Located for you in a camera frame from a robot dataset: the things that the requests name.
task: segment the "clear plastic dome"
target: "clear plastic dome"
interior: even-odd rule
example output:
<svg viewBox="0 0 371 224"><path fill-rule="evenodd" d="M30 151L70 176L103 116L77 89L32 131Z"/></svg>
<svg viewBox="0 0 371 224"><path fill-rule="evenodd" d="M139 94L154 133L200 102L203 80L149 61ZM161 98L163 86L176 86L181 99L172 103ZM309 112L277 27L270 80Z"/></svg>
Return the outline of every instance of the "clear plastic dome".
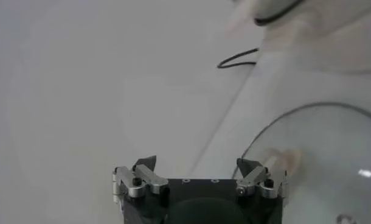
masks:
<svg viewBox="0 0 371 224"><path fill-rule="evenodd" d="M371 223L369 112L341 103L295 109L264 129L243 157L265 162L271 152L296 153L288 156L284 224Z"/></svg>

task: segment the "screw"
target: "screw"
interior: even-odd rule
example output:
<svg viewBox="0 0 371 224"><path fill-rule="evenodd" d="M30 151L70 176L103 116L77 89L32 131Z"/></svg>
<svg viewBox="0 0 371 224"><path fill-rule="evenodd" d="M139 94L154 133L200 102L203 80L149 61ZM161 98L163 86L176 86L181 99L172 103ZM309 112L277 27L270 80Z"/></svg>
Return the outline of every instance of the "screw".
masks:
<svg viewBox="0 0 371 224"><path fill-rule="evenodd" d="M274 182L273 182L272 179L266 179L264 181L264 186L267 187L267 188L273 188L273 184L274 184Z"/></svg>
<svg viewBox="0 0 371 224"><path fill-rule="evenodd" d="M142 184L142 179L139 177L133 178L133 185L134 186L141 186Z"/></svg>
<svg viewBox="0 0 371 224"><path fill-rule="evenodd" d="M245 190L245 188L243 188L243 187L238 187L238 188L236 188L236 191L237 191L237 195L238 195L238 196L244 196L245 193L246 193L246 190Z"/></svg>

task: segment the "black wire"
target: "black wire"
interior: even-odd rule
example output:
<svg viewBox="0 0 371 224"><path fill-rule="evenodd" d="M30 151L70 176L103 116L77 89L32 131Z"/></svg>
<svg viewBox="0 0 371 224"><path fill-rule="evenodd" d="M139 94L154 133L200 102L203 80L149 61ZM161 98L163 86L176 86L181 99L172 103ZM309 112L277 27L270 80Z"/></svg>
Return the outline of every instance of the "black wire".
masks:
<svg viewBox="0 0 371 224"><path fill-rule="evenodd" d="M230 62L230 61L232 61L236 58L239 58L239 57L242 57L242 56L245 56L245 55L248 55L248 54L253 54L254 52L257 52L257 51L258 51L258 48L254 48L254 49L251 49L249 51L245 51L245 52L236 54L232 57L229 57L228 59L225 59L225 60L221 61L221 63L218 64L217 68L224 69L224 68L231 68L231 67L235 67L235 66L239 66L239 65L255 65L256 64L255 61L239 62L239 63L229 64L229 65L224 65L224 64L226 64L227 62Z"/></svg>
<svg viewBox="0 0 371 224"><path fill-rule="evenodd" d="M347 103L340 103L340 102L315 102L315 103L309 103L309 104L305 104L305 105L302 105L300 107L297 107L297 108L294 108L292 110L289 110L287 111L286 113L283 113L282 115L280 115L279 117L275 118L271 123L269 123L267 126L265 126L257 135L256 137L253 139L253 141L250 143L250 145L247 147L247 149L245 150L245 152L242 154L241 158L244 158L245 155L247 154L247 152L251 149L253 143L258 140L258 138L264 134L264 132L266 130L268 130L273 124L275 124L276 122L278 122L279 120L281 120L282 118L284 117L287 117L291 114L294 114L296 112L299 112L299 111L302 111L302 110L305 110L305 109L309 109L309 108L313 108L313 107L339 107L339 108L344 108L344 109L347 109L347 110L350 110L350 111L354 111L354 112L357 112L361 115L364 115L365 117L368 117L369 119L371 119L371 112L368 111L368 110L365 110L361 107L357 107L357 106L354 106L354 105L351 105L351 104L347 104ZM236 167L234 169L234 172L233 172L233 175L232 175L232 178L234 178L235 174L237 173L237 170L238 170L238 167Z"/></svg>

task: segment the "metal bracket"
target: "metal bracket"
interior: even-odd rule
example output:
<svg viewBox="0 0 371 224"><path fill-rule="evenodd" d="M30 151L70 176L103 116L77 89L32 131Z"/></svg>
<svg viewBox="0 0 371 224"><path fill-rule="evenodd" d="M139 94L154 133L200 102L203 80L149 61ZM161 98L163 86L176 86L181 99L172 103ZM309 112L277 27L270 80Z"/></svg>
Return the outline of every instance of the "metal bracket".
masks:
<svg viewBox="0 0 371 224"><path fill-rule="evenodd" d="M121 186L127 188L128 195L132 198L139 198L145 195L146 184L125 166L117 167L113 172L113 195L116 203L115 195L120 195Z"/></svg>
<svg viewBox="0 0 371 224"><path fill-rule="evenodd" d="M145 165L137 165L134 173L141 177L149 186L154 194L161 194L162 191L168 186L168 180L157 176L152 170Z"/></svg>
<svg viewBox="0 0 371 224"><path fill-rule="evenodd" d="M263 166L257 166L246 177L237 180L237 195L247 196L254 194L257 183L266 178L266 169Z"/></svg>
<svg viewBox="0 0 371 224"><path fill-rule="evenodd" d="M270 178L260 183L261 195L265 198L288 197L288 182L285 170L274 172Z"/></svg>

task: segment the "white background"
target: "white background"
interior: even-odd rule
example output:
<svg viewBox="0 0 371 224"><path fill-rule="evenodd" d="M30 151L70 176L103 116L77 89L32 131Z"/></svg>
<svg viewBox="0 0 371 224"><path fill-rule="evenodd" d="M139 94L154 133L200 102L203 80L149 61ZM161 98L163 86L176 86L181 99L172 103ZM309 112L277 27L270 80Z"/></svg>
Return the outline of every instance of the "white background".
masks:
<svg viewBox="0 0 371 224"><path fill-rule="evenodd" d="M257 47L230 0L0 0L0 224L121 223L111 170L188 175Z"/></svg>

